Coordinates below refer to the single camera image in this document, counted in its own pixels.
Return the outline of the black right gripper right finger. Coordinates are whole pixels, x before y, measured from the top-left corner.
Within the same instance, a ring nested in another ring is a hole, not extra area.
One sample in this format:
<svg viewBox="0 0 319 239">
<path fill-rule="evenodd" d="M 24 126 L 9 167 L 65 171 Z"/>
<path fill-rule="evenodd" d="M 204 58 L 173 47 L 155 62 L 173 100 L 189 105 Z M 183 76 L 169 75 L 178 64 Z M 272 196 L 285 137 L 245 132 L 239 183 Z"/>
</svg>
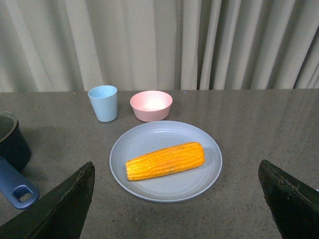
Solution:
<svg viewBox="0 0 319 239">
<path fill-rule="evenodd" d="M 258 177 L 276 226 L 284 239 L 319 237 L 319 192 L 267 160 Z"/>
</svg>

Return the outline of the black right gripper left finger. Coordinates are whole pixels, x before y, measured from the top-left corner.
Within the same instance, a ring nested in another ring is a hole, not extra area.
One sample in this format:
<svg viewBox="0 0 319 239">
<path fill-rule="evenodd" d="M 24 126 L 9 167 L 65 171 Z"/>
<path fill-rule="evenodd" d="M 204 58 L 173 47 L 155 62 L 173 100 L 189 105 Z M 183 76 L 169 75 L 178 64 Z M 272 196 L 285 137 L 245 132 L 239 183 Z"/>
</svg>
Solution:
<svg viewBox="0 0 319 239">
<path fill-rule="evenodd" d="M 2 239 L 78 239 L 92 202 L 95 167 L 87 162 L 0 228 Z"/>
</svg>

